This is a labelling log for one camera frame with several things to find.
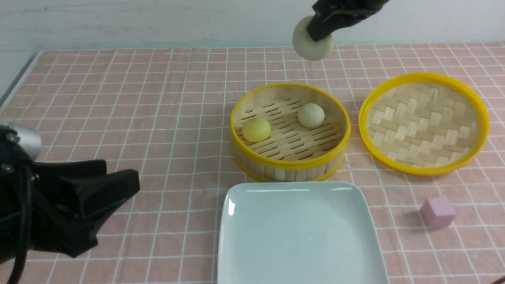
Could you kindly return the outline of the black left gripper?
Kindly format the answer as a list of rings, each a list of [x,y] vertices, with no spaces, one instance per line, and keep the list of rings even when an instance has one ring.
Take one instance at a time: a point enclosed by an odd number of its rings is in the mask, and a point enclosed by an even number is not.
[[[1,263],[29,250],[71,256],[68,217],[106,221],[140,191],[136,170],[107,172],[105,160],[32,162],[18,144],[1,143]],[[58,183],[59,209],[47,197]]]

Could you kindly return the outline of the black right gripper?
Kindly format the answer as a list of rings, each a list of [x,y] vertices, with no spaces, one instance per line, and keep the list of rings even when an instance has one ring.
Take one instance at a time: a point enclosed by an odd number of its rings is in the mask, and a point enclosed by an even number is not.
[[[355,24],[355,17],[368,18],[379,12],[387,0],[318,0],[315,15],[306,28],[312,41],[321,41],[334,31]]]

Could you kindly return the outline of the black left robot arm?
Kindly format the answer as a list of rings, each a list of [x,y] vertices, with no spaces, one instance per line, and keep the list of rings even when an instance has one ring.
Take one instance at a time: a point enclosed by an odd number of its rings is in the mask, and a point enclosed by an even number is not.
[[[1,122],[1,263],[14,259],[20,232],[19,194],[31,192],[27,250],[76,258],[99,244],[97,234],[112,214],[140,191],[134,169],[108,173],[102,159],[38,162],[41,136]]]

